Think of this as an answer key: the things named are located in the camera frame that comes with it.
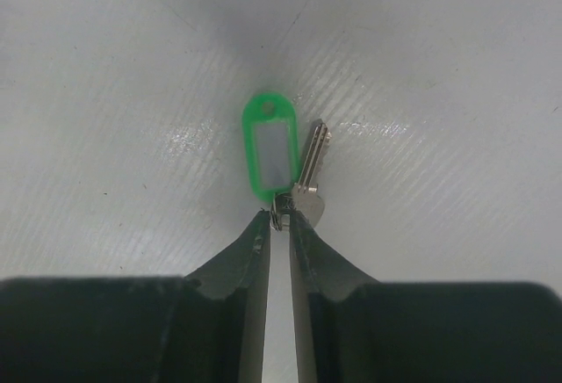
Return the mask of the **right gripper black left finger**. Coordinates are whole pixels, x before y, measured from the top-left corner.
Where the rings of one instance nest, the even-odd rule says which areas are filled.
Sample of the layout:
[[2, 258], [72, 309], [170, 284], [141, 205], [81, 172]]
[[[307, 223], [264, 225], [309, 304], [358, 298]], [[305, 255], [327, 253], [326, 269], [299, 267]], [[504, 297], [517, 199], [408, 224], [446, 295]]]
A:
[[10, 278], [4, 382], [258, 382], [270, 216], [184, 277]]

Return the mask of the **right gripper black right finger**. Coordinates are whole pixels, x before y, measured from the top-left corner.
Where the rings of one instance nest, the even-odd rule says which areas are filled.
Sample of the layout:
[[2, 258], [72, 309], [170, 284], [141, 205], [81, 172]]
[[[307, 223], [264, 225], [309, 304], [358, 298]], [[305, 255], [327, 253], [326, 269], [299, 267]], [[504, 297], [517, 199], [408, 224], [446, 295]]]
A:
[[290, 215], [302, 382], [558, 382], [561, 300], [530, 282], [384, 283]]

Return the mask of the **key with green tag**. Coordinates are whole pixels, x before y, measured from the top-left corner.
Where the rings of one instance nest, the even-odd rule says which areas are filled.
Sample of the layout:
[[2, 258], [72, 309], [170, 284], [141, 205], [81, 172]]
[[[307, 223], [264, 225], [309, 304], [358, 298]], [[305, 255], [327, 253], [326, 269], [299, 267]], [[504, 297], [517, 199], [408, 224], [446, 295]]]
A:
[[331, 133], [322, 119], [311, 125], [299, 152], [296, 111], [285, 96], [262, 92], [253, 96], [241, 117], [249, 183], [253, 193], [270, 205], [270, 224], [281, 231], [296, 210], [316, 227], [325, 210], [318, 176]]

